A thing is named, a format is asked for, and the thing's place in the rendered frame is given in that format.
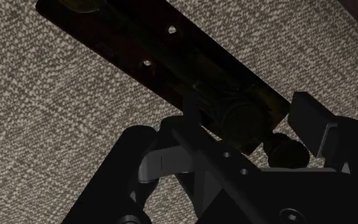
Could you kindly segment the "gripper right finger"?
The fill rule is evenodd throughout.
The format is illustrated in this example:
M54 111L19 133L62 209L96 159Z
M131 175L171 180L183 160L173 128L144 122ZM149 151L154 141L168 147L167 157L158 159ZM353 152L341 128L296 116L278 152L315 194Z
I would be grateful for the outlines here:
M325 167L358 174L358 120L333 114L308 92L295 92L287 121Z

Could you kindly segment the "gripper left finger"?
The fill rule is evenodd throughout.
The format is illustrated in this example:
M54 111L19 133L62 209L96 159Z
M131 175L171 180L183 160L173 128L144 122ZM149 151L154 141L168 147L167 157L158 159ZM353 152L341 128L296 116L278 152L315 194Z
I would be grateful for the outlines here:
M143 211L161 177L175 175L197 216L193 154L172 134L198 115L198 95L183 97L183 116L164 118L160 129L134 125L124 130L61 224L151 224Z

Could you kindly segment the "dark flat bar with holes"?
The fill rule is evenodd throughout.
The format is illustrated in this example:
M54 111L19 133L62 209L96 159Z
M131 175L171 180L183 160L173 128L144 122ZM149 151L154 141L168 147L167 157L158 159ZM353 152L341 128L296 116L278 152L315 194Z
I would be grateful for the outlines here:
M36 0L36 11L179 110L198 95L203 127L271 167L301 168L307 148L275 128L289 101L167 0Z

